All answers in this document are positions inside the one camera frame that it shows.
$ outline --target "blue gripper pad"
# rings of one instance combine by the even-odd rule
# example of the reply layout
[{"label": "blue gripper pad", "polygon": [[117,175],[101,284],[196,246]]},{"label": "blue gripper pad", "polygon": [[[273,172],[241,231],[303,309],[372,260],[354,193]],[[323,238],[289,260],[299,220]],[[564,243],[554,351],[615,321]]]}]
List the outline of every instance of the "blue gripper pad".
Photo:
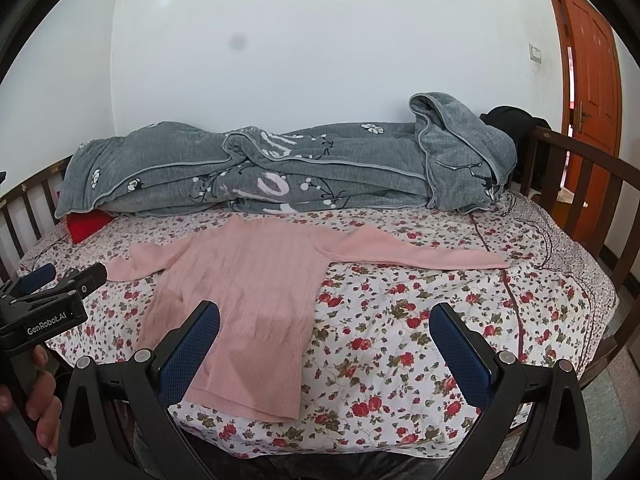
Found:
[{"label": "blue gripper pad", "polygon": [[[460,327],[451,316],[456,316]],[[429,331],[466,402],[484,410],[489,406],[493,395],[492,378],[472,346],[474,332],[466,328],[453,309],[444,303],[431,309]]]},{"label": "blue gripper pad", "polygon": [[56,267],[53,264],[46,264],[34,270],[31,274],[23,276],[18,281],[18,290],[25,296],[33,294],[39,288],[52,282],[56,277]]},{"label": "blue gripper pad", "polygon": [[166,408],[181,402],[191,380],[218,335],[220,330],[218,306],[210,301],[201,302],[177,331],[183,330],[185,325],[189,324],[191,326],[177,342],[174,351],[158,374],[157,397],[160,404]]}]

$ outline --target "white wall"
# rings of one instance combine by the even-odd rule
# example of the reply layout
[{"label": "white wall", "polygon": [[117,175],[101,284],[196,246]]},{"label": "white wall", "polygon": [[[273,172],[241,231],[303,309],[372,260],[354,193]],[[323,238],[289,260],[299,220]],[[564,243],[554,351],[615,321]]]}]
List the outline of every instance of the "white wall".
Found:
[{"label": "white wall", "polygon": [[118,134],[412,120],[419,91],[561,124],[551,0],[117,0],[112,49]]},{"label": "white wall", "polygon": [[[640,68],[631,57],[622,40],[615,35],[618,59],[620,60],[620,79],[622,82],[622,138],[620,158],[640,168]],[[639,193],[625,184],[622,188],[616,215],[607,236],[606,245],[620,256],[633,224],[638,208]],[[632,268],[636,278],[640,278],[640,258]]]},{"label": "white wall", "polygon": [[112,136],[110,59],[115,0],[60,0],[0,84],[0,168],[8,190]]}]

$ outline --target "orange door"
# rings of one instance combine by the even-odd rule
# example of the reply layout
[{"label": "orange door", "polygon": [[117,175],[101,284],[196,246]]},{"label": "orange door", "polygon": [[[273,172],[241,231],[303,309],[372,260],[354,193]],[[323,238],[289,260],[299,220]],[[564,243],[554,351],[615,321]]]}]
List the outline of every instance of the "orange door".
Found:
[{"label": "orange door", "polygon": [[[573,136],[618,156],[622,90],[611,26],[586,0],[564,0],[574,66]],[[575,191],[580,157],[572,156],[565,186]],[[583,242],[596,224],[609,183],[609,173],[594,166],[574,238]]]}]

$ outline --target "red pillow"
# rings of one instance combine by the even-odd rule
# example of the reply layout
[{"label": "red pillow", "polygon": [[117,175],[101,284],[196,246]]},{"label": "red pillow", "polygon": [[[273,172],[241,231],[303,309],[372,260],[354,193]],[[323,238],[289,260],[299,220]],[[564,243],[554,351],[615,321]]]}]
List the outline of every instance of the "red pillow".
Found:
[{"label": "red pillow", "polygon": [[66,228],[71,241],[79,244],[113,220],[113,216],[98,209],[89,213],[69,213],[66,215]]}]

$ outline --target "pink sweater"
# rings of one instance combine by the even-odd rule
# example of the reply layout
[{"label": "pink sweater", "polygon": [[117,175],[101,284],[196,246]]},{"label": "pink sweater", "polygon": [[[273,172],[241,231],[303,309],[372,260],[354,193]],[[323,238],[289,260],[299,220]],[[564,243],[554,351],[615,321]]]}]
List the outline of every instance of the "pink sweater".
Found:
[{"label": "pink sweater", "polygon": [[496,254],[417,247],[372,226],[346,233],[273,217],[232,216],[222,228],[164,246],[133,244],[129,253],[129,260],[108,264],[111,281],[166,269],[137,348],[155,347],[200,301],[213,301],[220,308],[220,333],[185,400],[265,422],[298,418],[302,354],[331,262],[447,270],[507,266]]}]

